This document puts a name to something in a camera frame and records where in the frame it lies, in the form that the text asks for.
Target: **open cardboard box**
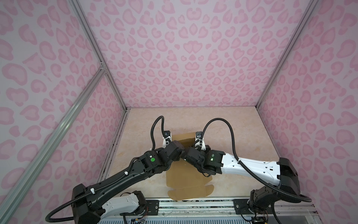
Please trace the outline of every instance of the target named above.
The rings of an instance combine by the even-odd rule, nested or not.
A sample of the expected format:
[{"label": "open cardboard box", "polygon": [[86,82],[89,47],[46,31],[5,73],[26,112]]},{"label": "open cardboard box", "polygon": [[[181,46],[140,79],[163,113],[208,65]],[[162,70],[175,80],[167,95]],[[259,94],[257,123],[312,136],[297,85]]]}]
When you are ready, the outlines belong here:
[{"label": "open cardboard box", "polygon": [[[195,132],[173,135],[172,140],[189,147],[195,142]],[[168,196],[177,201],[207,197],[214,191],[214,185],[206,185],[212,179],[211,176],[205,177],[194,166],[180,159],[173,162],[166,172],[166,185],[173,188],[168,191]]]}]

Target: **pink heart pattern wallpaper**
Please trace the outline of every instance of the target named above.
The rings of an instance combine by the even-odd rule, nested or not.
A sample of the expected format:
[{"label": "pink heart pattern wallpaper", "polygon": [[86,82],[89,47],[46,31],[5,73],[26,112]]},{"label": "pink heart pattern wallpaper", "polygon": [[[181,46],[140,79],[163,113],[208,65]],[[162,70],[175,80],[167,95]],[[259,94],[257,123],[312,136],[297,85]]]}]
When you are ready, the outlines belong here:
[{"label": "pink heart pattern wallpaper", "polygon": [[80,0],[128,107],[256,105],[309,0]]},{"label": "pink heart pattern wallpaper", "polygon": [[[122,113],[103,77],[9,223],[45,224],[50,211],[71,200],[73,187],[96,183]],[[73,216],[71,207],[53,217],[66,216]]]},{"label": "pink heart pattern wallpaper", "polygon": [[358,219],[357,12],[322,1],[259,110],[324,224]]},{"label": "pink heart pattern wallpaper", "polygon": [[0,3],[0,203],[99,68],[66,0]]}]

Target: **brown cardboard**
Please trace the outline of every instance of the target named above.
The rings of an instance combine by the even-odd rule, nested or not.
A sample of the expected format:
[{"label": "brown cardboard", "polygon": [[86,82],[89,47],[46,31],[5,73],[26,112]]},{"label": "brown cardboard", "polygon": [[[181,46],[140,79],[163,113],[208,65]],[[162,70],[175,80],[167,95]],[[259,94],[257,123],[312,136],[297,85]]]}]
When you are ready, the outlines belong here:
[{"label": "brown cardboard", "polygon": [[[173,135],[172,140],[179,141],[184,147],[195,141],[195,132]],[[168,196],[173,200],[185,200],[206,197],[214,191],[214,185],[206,185],[213,178],[204,177],[194,166],[184,160],[173,162],[166,172],[166,185],[173,188]]]}]

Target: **beige marble surface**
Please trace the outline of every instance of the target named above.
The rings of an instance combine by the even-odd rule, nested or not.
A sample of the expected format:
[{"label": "beige marble surface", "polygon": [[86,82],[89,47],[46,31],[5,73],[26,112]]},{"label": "beige marble surface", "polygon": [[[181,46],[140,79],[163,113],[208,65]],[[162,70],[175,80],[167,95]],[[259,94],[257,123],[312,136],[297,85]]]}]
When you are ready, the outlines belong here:
[{"label": "beige marble surface", "polygon": [[[279,159],[255,107],[131,109],[112,160],[110,176],[126,168],[133,157],[141,156],[152,147],[150,128],[160,115],[165,118],[164,130],[170,130],[172,134],[202,131],[211,119],[224,118],[233,128],[239,157],[262,161]],[[160,122],[154,130],[156,148],[163,143]],[[204,141],[211,149],[232,154],[230,131],[222,121],[214,121],[208,126]],[[234,174],[217,174],[209,184],[215,187],[210,196],[248,196],[251,190],[263,186],[254,178]],[[163,172],[132,185],[124,192],[134,190],[142,191],[145,197],[168,197],[167,191],[171,188],[166,186]]]}]

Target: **vent grille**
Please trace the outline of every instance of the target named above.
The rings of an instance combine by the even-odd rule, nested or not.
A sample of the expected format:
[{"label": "vent grille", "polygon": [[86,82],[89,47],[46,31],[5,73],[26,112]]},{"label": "vent grille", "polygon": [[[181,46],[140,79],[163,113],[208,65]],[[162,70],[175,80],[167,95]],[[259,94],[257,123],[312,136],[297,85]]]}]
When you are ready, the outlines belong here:
[{"label": "vent grille", "polygon": [[[100,224],[124,224],[122,218],[108,218],[100,221]],[[242,218],[148,218],[145,224],[246,224]]]}]

